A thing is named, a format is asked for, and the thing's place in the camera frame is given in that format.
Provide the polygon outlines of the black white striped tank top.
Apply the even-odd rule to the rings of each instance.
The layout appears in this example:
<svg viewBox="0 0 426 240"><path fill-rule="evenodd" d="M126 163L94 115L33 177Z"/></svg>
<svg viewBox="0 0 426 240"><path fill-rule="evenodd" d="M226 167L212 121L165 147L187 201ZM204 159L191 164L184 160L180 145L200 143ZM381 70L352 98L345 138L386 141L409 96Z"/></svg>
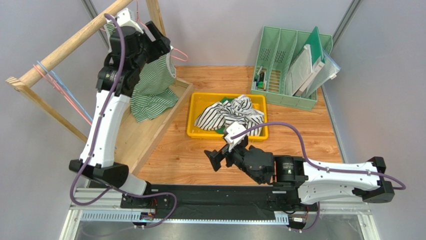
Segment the black white striped tank top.
<svg viewBox="0 0 426 240"><path fill-rule="evenodd" d="M246 129L264 123L265 114L253 108L247 95L240 95L232 102L220 101L208 106L195 120L195 126L205 131L215 131L238 122Z"/></svg>

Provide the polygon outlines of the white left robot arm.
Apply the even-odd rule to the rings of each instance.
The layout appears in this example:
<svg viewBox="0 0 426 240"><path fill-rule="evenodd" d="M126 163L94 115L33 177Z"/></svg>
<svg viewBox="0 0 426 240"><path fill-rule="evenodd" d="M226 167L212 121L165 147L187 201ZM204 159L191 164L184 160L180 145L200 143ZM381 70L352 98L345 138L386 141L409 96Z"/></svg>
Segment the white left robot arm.
<svg viewBox="0 0 426 240"><path fill-rule="evenodd" d="M154 40L134 26L113 30L111 50L97 75L96 108L89 137L79 159L69 162L69 170L77 174L77 179L85 177L130 195L143 195L147 183L133 175L129 166L115 161L120 124L144 66L171 50L170 40L152 21L146 26Z"/></svg>

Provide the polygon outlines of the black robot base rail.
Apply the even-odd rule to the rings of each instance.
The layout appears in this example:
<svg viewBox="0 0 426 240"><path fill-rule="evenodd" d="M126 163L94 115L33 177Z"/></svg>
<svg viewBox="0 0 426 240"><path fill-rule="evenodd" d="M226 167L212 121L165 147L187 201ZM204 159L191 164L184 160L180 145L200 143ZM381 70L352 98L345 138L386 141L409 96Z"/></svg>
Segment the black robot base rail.
<svg viewBox="0 0 426 240"><path fill-rule="evenodd" d="M297 191L281 193L272 186L153 184L148 198L122 195L122 209L154 209L155 216L182 220L266 221L275 211L309 212Z"/></svg>

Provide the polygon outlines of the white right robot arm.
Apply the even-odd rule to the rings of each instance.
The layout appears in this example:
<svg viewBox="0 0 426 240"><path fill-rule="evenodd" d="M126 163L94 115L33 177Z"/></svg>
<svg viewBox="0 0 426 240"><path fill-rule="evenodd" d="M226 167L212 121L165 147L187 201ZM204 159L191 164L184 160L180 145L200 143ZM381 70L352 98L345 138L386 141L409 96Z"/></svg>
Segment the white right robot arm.
<svg viewBox="0 0 426 240"><path fill-rule="evenodd" d="M214 171L225 160L227 167L236 166L257 184L285 192L285 201L292 205L345 197L381 204L391 202L395 196L392 183L383 176L386 164L381 157L358 164L306 161L300 156L274 155L248 142L246 136L238 144L226 143L220 150L204 153Z"/></svg>

